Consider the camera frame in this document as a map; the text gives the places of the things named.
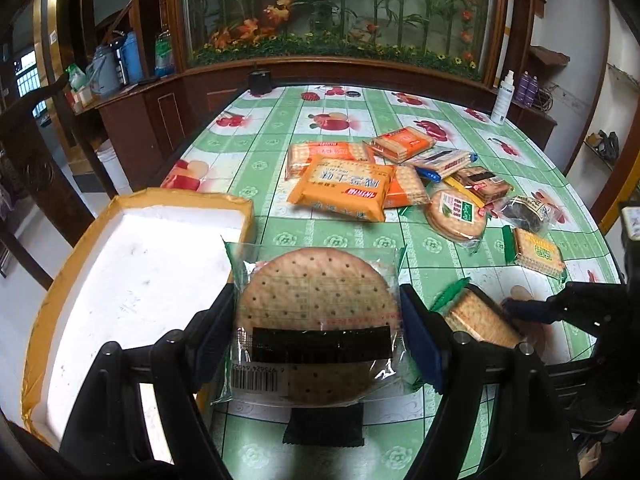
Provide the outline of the orange soda cracker pack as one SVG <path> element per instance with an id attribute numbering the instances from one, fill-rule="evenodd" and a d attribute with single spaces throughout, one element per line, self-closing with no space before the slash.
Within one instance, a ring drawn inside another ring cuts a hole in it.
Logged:
<path id="1" fill-rule="evenodd" d="M 425 206 L 430 202 L 425 185 L 410 165 L 395 167 L 395 174 L 385 197 L 384 208 Z"/>

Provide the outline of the small green square cracker pack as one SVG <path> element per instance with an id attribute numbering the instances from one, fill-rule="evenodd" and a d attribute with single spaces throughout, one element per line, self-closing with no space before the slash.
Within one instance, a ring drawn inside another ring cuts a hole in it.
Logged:
<path id="1" fill-rule="evenodd" d="M 504 226 L 501 233 L 506 264 L 521 266 L 559 281 L 567 278 L 566 266 L 558 246 L 520 228 Z"/>

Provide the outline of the green white bag on cabinet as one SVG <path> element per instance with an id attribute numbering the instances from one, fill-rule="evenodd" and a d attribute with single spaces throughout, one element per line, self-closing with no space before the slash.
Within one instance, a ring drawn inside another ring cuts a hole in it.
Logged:
<path id="1" fill-rule="evenodd" d="M 175 71 L 174 52 L 172 52 L 171 34 L 168 30 L 161 32 L 155 39 L 154 75 L 163 77 Z"/>

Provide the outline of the dark wooden cabinet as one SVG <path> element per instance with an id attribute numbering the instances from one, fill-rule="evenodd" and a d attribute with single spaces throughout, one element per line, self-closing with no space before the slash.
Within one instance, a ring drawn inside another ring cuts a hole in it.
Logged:
<path id="1" fill-rule="evenodd" d="M 158 185 L 170 165 L 215 116 L 250 88 L 255 70 L 276 87 L 353 84 L 426 96 L 490 112 L 497 92 L 459 76 L 406 64 L 281 56 L 189 68 L 97 102 L 106 134 L 133 190 Z"/>

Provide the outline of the blue cracker pack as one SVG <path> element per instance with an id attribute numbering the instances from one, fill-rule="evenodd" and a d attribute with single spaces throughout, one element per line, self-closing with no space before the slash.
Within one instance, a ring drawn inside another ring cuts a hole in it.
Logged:
<path id="1" fill-rule="evenodd" d="M 413 166 L 421 178 L 440 182 L 460 169 L 477 161 L 477 154 L 457 148 L 430 148 L 409 158 L 406 164 Z"/>

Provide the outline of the large orange cracker bag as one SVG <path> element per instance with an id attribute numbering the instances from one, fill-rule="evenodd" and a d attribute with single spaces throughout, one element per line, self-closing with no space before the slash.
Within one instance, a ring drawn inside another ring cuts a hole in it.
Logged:
<path id="1" fill-rule="evenodd" d="M 361 221 L 384 222 L 393 165 L 314 156 L 288 194 L 288 202 Z"/>

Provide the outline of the square cracker pack green wrapper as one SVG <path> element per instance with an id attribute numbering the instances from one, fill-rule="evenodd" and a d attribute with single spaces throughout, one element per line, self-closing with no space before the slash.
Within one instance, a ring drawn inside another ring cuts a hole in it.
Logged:
<path id="1" fill-rule="evenodd" d="M 439 313 L 454 332 L 465 332 L 477 341 L 514 348 L 525 339 L 503 310 L 470 278 L 448 285 L 430 310 Z"/>

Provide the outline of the dark wooden chair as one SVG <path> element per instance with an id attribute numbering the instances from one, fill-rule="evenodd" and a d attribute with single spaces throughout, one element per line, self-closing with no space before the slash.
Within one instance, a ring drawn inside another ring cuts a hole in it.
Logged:
<path id="1" fill-rule="evenodd" d="M 82 134 L 76 115 L 64 96 L 70 76 L 64 73 L 54 84 L 28 92 L 1 114 L 1 147 L 38 208 L 75 247 L 94 220 L 94 215 L 75 192 L 53 159 L 32 116 L 35 106 L 47 99 L 61 100 L 66 105 L 70 132 L 100 181 L 109 198 L 118 196 L 111 177 L 98 159 L 96 151 Z M 34 259 L 1 218 L 1 243 L 17 262 L 45 290 L 53 278 Z"/>

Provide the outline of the green fruit pattern tablecloth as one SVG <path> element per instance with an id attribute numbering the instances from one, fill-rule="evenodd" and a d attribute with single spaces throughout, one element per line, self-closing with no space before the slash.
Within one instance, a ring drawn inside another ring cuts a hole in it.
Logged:
<path id="1" fill-rule="evenodd" d="M 168 188 L 225 192 L 254 204 L 257 239 L 268 246 L 401 248 L 401 281 L 431 302 L 448 284 L 469 278 L 495 301 L 544 299 L 561 282 L 504 260 L 502 222 L 488 221 L 477 250 L 447 240 L 419 206 L 391 209 L 378 223 L 359 223 L 288 201 L 288 149 L 304 142 L 359 144 L 411 127 L 443 148 L 476 155 L 517 196 L 538 198 L 559 213 L 549 238 L 575 282 L 615 283 L 614 258 L 587 206 L 562 172 L 510 122 L 493 124 L 477 110 L 423 96 L 353 86 L 277 88 L 244 93 L 213 119 L 164 177 Z M 213 408 L 210 429 L 237 479 L 400 479 L 435 418 L 439 396 L 427 385 L 394 385 L 368 401 L 359 448 L 303 448 L 283 442 L 286 408 L 242 401 Z"/>

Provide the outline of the white spray bottle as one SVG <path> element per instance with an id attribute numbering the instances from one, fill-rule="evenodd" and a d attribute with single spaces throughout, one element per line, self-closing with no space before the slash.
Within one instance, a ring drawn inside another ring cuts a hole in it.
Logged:
<path id="1" fill-rule="evenodd" d="M 500 82 L 494 107 L 490 114 L 490 120 L 496 125 L 502 125 L 506 121 L 509 108 L 514 95 L 514 73 L 509 70 Z"/>

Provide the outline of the small orange cracker pack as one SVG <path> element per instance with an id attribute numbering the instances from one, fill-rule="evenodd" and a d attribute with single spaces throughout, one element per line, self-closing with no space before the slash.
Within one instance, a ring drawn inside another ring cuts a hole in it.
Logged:
<path id="1" fill-rule="evenodd" d="M 406 162 L 413 156 L 434 148 L 435 144 L 436 141 L 432 136 L 412 127 L 402 127 L 381 134 L 369 143 L 375 154 L 395 164 Z"/>

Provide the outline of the dark plum snack bag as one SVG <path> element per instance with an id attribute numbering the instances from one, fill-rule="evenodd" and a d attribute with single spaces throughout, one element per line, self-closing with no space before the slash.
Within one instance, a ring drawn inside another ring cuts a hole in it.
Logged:
<path id="1" fill-rule="evenodd" d="M 556 221 L 556 213 L 535 197 L 506 196 L 491 204 L 492 213 L 514 228 L 534 234 L 546 232 Z"/>

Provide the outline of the purple bottle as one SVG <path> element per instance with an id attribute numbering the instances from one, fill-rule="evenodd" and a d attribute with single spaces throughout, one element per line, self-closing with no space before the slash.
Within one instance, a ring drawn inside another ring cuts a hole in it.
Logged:
<path id="1" fill-rule="evenodd" d="M 525 107 L 532 107 L 538 92 L 538 78 L 527 70 L 521 74 L 518 86 L 515 90 L 514 101 Z"/>

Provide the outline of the long orange cracker pack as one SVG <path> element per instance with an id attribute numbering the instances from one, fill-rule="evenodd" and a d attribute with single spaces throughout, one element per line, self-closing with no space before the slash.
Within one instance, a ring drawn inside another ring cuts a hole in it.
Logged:
<path id="1" fill-rule="evenodd" d="M 297 179 L 316 156 L 352 162 L 374 162 L 373 152 L 364 143 L 349 142 L 303 142 L 288 147 L 285 179 Z"/>

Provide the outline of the round french flavor cracker pack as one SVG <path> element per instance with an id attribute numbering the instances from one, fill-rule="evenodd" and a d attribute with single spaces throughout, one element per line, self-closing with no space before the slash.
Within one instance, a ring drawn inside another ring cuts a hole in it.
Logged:
<path id="1" fill-rule="evenodd" d="M 487 226 L 486 211 L 469 196 L 445 183 L 427 190 L 424 214 L 431 228 L 450 242 L 476 252 Z"/>

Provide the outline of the black cup on table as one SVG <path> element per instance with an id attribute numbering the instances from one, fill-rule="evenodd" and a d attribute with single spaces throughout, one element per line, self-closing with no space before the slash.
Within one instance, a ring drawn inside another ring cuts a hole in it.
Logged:
<path id="1" fill-rule="evenodd" d="M 253 96 L 264 96 L 273 88 L 269 70 L 253 70 L 248 74 L 247 83 L 248 90 Z"/>

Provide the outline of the grey thermos jug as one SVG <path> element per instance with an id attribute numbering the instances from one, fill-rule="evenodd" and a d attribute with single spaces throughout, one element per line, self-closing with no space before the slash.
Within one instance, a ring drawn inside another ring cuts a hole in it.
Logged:
<path id="1" fill-rule="evenodd" d="M 100 99 L 119 92 L 122 83 L 116 68 L 116 58 L 110 46 L 99 46 L 87 67 L 88 84 L 93 94 Z"/>

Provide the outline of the flower mural glass partition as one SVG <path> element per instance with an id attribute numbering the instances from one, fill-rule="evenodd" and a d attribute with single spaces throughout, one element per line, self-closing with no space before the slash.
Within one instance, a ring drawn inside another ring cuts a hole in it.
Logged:
<path id="1" fill-rule="evenodd" d="M 281 56 L 370 58 L 484 75 L 503 0 L 177 0 L 191 66 Z"/>

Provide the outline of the blue thermos bottle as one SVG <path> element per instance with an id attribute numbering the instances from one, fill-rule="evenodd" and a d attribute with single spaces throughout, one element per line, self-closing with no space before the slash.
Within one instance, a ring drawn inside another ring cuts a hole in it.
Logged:
<path id="1" fill-rule="evenodd" d="M 138 50 L 137 37 L 134 32 L 128 32 L 126 39 L 119 49 L 122 68 L 125 74 L 125 84 L 136 84 L 143 78 L 143 70 Z"/>

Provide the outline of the white plastic bucket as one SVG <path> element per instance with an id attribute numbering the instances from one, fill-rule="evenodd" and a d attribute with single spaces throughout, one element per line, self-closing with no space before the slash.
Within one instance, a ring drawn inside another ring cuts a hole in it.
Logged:
<path id="1" fill-rule="evenodd" d="M 103 142 L 96 150 L 96 156 L 104 166 L 107 174 L 110 176 L 114 188 L 120 195 L 132 193 L 129 180 L 122 169 L 122 165 L 117 157 L 114 146 L 110 140 Z"/>

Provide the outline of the brown cracker pack yellow edge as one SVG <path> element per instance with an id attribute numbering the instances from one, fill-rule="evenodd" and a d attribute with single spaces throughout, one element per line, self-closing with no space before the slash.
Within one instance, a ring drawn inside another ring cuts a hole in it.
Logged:
<path id="1" fill-rule="evenodd" d="M 449 177 L 445 182 L 459 191 L 466 191 L 476 197 L 483 206 L 506 197 L 513 186 L 483 166 L 467 166 Z"/>

